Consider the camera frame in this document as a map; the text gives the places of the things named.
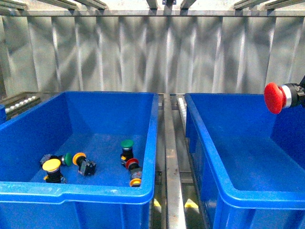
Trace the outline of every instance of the blue plastic bin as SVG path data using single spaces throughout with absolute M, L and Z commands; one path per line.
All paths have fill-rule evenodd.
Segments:
M 157 115 L 157 94 L 65 92 L 2 124 L 0 228 L 148 228 Z M 134 141 L 141 187 L 121 166 L 124 139 Z M 45 183 L 41 157 L 68 152 L 95 161 L 95 175 L 62 166 L 68 184 Z
M 0 124 L 6 121 L 5 106 L 0 104 Z
M 305 228 L 305 109 L 262 95 L 187 94 L 186 136 L 214 229 Z

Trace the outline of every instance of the yellow button cap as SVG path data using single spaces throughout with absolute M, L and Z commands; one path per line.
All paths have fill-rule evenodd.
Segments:
M 135 179 L 132 179 L 129 183 L 130 187 L 132 187 L 133 185 L 136 185 L 136 184 L 141 184 L 141 179 L 139 178 L 135 178 Z
M 76 155 L 74 155 L 74 157 L 72 159 L 73 164 L 77 165 L 76 161 L 80 156 L 86 157 L 86 155 L 84 153 L 77 153 Z
M 44 171 L 52 172 L 61 166 L 61 161 L 58 159 L 50 159 L 42 165 Z

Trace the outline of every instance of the corrugated metal wall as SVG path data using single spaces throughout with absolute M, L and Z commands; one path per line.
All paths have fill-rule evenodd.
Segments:
M 0 77 L 8 96 L 262 93 L 270 81 L 300 82 L 304 63 L 303 17 L 0 18 Z

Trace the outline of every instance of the metal rail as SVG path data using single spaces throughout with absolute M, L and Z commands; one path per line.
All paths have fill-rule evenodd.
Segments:
M 302 2 L 305 2 L 305 0 L 277 0 L 266 4 L 265 8 L 266 10 L 274 10 L 286 6 L 292 6 Z
M 194 182 L 194 187 L 195 187 L 195 190 L 196 190 L 196 196 L 197 196 L 197 201 L 198 201 L 198 206 L 199 206 L 199 212 L 200 212 L 200 215 L 202 216 L 204 228 L 205 229 L 210 229 L 211 226 L 210 226 L 210 223 L 209 223 L 209 219 L 207 217 L 207 213 L 206 213 L 205 207 L 203 206 L 202 202 L 200 201 L 200 194 L 199 194 L 200 192 L 199 192 L 199 189 L 198 189 L 197 180 L 196 180 L 196 178 L 194 176 L 194 165 L 193 165 L 193 161 L 192 161 L 192 158 L 191 158 L 191 154 L 189 152 L 188 139 L 185 136 L 185 131 L 186 131 L 186 107 L 187 107 L 187 104 L 186 104 L 186 101 L 184 99 L 184 95 L 178 96 L 177 104 L 178 104 L 178 108 L 179 108 L 179 113 L 180 113 L 181 121 L 182 121 L 182 124 L 183 124 L 185 146 L 186 146 L 186 151 L 187 151 L 187 155 L 188 155 L 188 158 L 189 158 L 189 163 L 190 163 L 190 168 L 191 168 L 191 175 L 192 175 L 193 182 Z
M 157 0 L 146 0 L 148 3 L 148 6 L 150 9 L 157 9 L 158 8 L 158 2 Z
M 18 10 L 27 10 L 28 9 L 27 4 L 23 3 L 22 1 L 15 1 L 15 0 L 1 0 L 0 6 L 18 9 Z
M 5 16 L 224 16 L 224 17 L 301 17 L 305 16 L 302 0 L 281 0 L 260 4 L 266 0 L 23 0 L 24 8 L 0 6 Z
M 186 228 L 182 187 L 178 155 L 176 149 L 173 112 L 169 94 L 164 94 L 164 126 L 165 126 L 165 173 L 166 173 L 166 204 L 167 228 Z
M 240 10 L 247 7 L 253 7 L 268 0 L 241 0 L 234 4 L 234 9 Z
M 183 0 L 183 2 L 181 3 L 180 9 L 186 10 L 186 9 L 190 8 L 195 2 L 196 2 L 196 0 Z

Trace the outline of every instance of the yellow marking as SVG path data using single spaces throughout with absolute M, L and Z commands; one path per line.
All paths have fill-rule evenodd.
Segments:
M 184 205 L 185 208 L 198 208 L 198 205 L 194 202 L 186 202 Z
M 154 199 L 153 205 L 154 205 L 155 207 L 161 207 L 160 203 L 159 203 L 156 199 Z

